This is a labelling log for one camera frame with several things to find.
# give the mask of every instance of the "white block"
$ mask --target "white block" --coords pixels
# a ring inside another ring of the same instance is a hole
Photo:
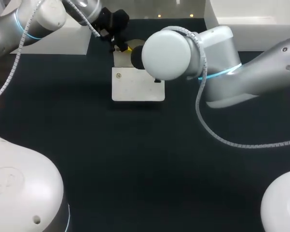
[[[145,70],[112,68],[112,99],[116,102],[162,102],[165,83],[155,83]]]
[[[208,29],[226,25],[239,51],[265,51],[290,38],[290,0],[206,0]]]
[[[2,15],[13,11],[20,3],[21,0],[11,0]],[[81,26],[70,15],[67,15],[66,23],[61,29],[35,44],[24,47],[23,53],[86,55],[91,34],[88,27]]]

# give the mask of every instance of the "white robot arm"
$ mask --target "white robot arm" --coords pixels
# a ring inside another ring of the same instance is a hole
[[[18,9],[0,17],[0,56],[24,42],[23,32],[30,20],[24,45],[33,44],[64,25],[66,11],[61,1],[44,1],[30,19],[37,4],[40,3],[35,0],[23,0]],[[90,23],[102,9],[100,1],[94,0],[83,8]],[[20,53],[0,94],[10,82],[19,56]],[[70,209],[56,166],[42,154],[0,138],[0,232],[71,231]]]

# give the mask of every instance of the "dark mat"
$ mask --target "dark mat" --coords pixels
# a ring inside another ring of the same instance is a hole
[[[133,20],[127,36],[168,25],[205,30],[201,19]],[[290,171],[290,147],[240,150],[210,137],[195,113],[195,80],[167,82],[162,103],[114,103],[108,49],[92,39],[87,56],[24,55],[0,110],[0,136],[58,167],[74,231],[262,232],[262,196]],[[202,111],[234,142],[290,139],[290,89]]]

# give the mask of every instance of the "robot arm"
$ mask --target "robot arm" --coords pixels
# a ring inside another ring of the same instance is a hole
[[[211,108],[232,106],[290,86],[290,39],[242,65],[230,28],[221,26],[196,36],[207,57],[204,94]],[[160,80],[198,77],[202,72],[196,45],[170,30],[159,31],[146,41],[142,61],[146,71]]]
[[[22,33],[37,1],[23,0],[11,13],[0,17],[0,57],[18,48]],[[33,44],[60,29],[66,21],[61,1],[47,0],[33,18],[25,45]]]

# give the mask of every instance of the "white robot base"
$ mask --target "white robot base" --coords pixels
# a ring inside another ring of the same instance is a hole
[[[267,188],[262,199],[261,218],[266,232],[290,232],[290,172]]]
[[[0,232],[70,232],[70,210],[56,166],[0,138]]]

